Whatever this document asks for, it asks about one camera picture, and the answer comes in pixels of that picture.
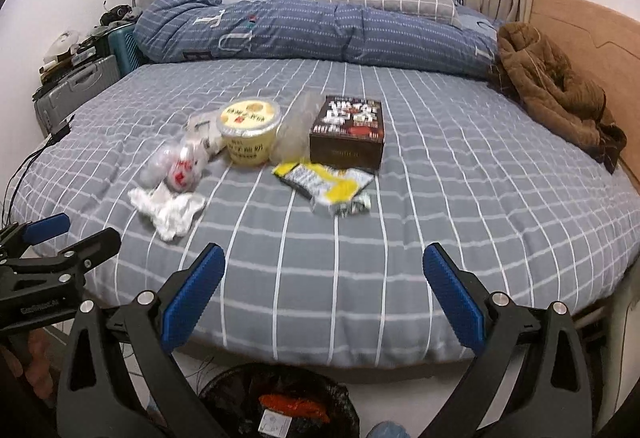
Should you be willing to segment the person's left hand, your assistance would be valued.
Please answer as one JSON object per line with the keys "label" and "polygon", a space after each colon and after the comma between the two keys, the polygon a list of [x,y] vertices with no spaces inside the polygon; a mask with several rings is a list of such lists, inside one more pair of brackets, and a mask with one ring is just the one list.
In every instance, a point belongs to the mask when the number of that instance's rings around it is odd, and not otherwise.
{"label": "person's left hand", "polygon": [[47,355],[50,342],[43,328],[29,332],[27,345],[30,359],[26,368],[22,366],[15,354],[4,346],[0,347],[2,357],[6,360],[14,377],[24,376],[29,385],[34,388],[35,395],[42,400],[47,400],[53,392],[53,378]]}

